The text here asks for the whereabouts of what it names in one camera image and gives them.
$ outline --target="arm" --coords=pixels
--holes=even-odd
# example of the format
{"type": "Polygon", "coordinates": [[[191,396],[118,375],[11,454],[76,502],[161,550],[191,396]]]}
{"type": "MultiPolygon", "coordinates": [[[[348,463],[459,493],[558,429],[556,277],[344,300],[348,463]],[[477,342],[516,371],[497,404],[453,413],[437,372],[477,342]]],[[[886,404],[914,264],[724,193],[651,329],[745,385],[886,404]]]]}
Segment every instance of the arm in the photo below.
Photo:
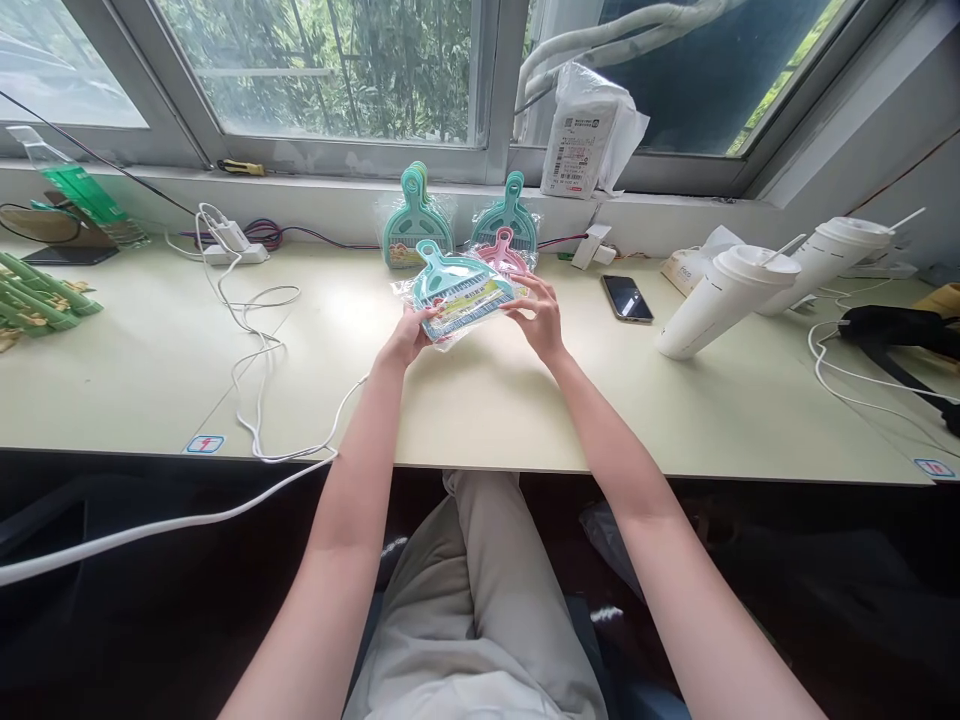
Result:
{"type": "Polygon", "coordinates": [[[824,718],[720,575],[650,453],[563,346],[553,288],[510,311],[553,374],[695,718],[824,718]],[[520,309],[536,313],[528,318],[520,309]]]}
{"type": "Polygon", "coordinates": [[[407,367],[429,344],[404,314],[327,475],[287,599],[221,718],[339,718],[373,595],[407,367]]]}

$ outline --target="green bottle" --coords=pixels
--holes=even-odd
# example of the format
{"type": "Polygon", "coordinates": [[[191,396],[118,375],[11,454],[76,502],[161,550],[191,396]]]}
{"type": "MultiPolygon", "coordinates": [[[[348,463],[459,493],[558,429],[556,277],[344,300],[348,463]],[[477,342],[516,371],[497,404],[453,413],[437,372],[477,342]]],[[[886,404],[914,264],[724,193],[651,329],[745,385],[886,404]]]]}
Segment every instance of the green bottle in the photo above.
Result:
{"type": "Polygon", "coordinates": [[[89,215],[121,250],[142,247],[150,238],[104,192],[80,164],[50,145],[29,125],[7,130],[20,141],[33,167],[89,215]]]}

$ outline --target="desk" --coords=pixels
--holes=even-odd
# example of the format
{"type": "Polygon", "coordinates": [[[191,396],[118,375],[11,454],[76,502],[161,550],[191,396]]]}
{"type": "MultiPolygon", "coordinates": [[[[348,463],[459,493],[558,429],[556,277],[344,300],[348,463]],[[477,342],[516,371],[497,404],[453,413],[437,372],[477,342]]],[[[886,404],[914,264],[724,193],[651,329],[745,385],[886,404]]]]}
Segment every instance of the desk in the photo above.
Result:
{"type": "MultiPolygon", "coordinates": [[[[666,474],[930,484],[901,449],[819,387],[801,333],[751,316],[694,360],[675,362],[652,341],[683,297],[657,263],[627,260],[613,271],[635,278],[657,315],[652,327],[614,318],[599,272],[554,256],[539,268],[556,287],[570,351],[666,474]]],[[[250,457],[229,369],[258,341],[232,323],[199,264],[155,244],[54,274],[90,281],[105,311],[0,357],[4,376],[16,378],[4,383],[4,400],[17,415],[12,422],[5,414],[0,446],[176,454],[194,435],[211,434],[226,436],[218,457],[250,457]]],[[[326,436],[340,399],[395,325],[389,282],[402,276],[374,253],[293,243],[227,280],[232,300],[275,284],[303,289],[296,304],[251,315],[287,343],[264,402],[266,452],[326,436]]],[[[242,376],[247,413],[261,371],[257,363],[242,376]]],[[[424,352],[408,373],[402,418],[398,464],[587,471],[562,397],[506,318],[449,353],[424,352]]]]}
{"type": "MultiPolygon", "coordinates": [[[[861,291],[852,298],[841,300],[850,307],[859,305],[910,307],[933,291],[932,287],[919,280],[898,281],[878,287],[876,290],[868,289],[879,282],[881,281],[836,280],[830,284],[830,287],[844,292],[861,291]]],[[[844,312],[845,310],[837,307],[833,300],[817,300],[812,307],[802,312],[787,312],[770,318],[770,331],[777,338],[777,342],[801,358],[801,362],[812,372],[814,358],[807,349],[807,334],[810,328],[817,323],[839,320],[844,312]]],[[[825,337],[832,330],[832,327],[821,328],[816,337],[825,337]]],[[[834,339],[827,342],[826,347],[827,362],[875,380],[894,382],[893,378],[870,361],[856,346],[834,339]]],[[[915,349],[895,349],[892,351],[892,357],[914,377],[925,382],[935,391],[960,397],[960,374],[952,365],[930,353],[915,349]]],[[[830,387],[838,392],[857,400],[895,410],[912,418],[941,446],[960,455],[960,438],[947,431],[939,410],[915,394],[884,388],[828,368],[824,368],[823,372],[830,387]]],[[[952,469],[960,477],[960,457],[943,452],[933,445],[923,432],[906,420],[890,413],[859,406],[855,407],[855,412],[906,457],[936,460],[952,469]]]]}

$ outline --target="white straw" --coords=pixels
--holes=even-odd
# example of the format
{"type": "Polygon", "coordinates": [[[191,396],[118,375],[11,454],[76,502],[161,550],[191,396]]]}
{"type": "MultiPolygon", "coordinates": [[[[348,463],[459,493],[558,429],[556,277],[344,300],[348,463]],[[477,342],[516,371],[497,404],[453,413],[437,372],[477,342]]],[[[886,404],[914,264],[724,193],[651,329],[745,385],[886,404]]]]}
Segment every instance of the white straw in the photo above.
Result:
{"type": "Polygon", "coordinates": [[[907,215],[903,220],[901,220],[901,221],[898,222],[896,225],[894,225],[892,228],[890,228],[889,230],[887,230],[887,232],[889,232],[891,235],[893,235],[894,231],[896,231],[896,229],[897,229],[898,227],[900,227],[901,225],[905,225],[906,223],[910,222],[910,221],[913,220],[917,215],[923,215],[926,211],[927,211],[926,208],[920,208],[920,209],[917,210],[915,213],[911,213],[910,215],[907,215]]]}
{"type": "Polygon", "coordinates": [[[766,267],[768,262],[770,262],[770,261],[773,260],[774,258],[778,258],[778,257],[780,257],[781,255],[783,255],[787,250],[789,250],[789,249],[792,248],[794,245],[796,245],[798,242],[800,242],[801,240],[803,240],[806,236],[807,236],[806,233],[800,233],[799,235],[797,235],[793,240],[791,240],[790,242],[788,242],[788,243],[787,243],[786,245],[784,245],[782,248],[780,248],[779,250],[777,250],[773,255],[771,255],[771,256],[768,257],[766,260],[764,260],[762,263],[760,263],[760,267],[766,267]]]}

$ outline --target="white cup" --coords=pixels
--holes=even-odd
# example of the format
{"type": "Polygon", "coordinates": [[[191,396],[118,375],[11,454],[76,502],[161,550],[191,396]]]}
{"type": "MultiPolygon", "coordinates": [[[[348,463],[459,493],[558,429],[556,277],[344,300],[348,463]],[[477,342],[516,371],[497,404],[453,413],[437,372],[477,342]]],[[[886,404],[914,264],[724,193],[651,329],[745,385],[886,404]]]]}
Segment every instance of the white cup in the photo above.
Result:
{"type": "Polygon", "coordinates": [[[790,287],[800,273],[800,264],[783,255],[770,260],[774,254],[766,248],[736,245],[717,255],[663,328],[657,350],[674,360],[691,358],[790,287]]]}
{"type": "Polygon", "coordinates": [[[890,229],[856,218],[834,218],[817,228],[792,258],[803,268],[794,286],[784,290],[757,312],[777,315],[802,300],[867,255],[890,243],[890,229]]]}

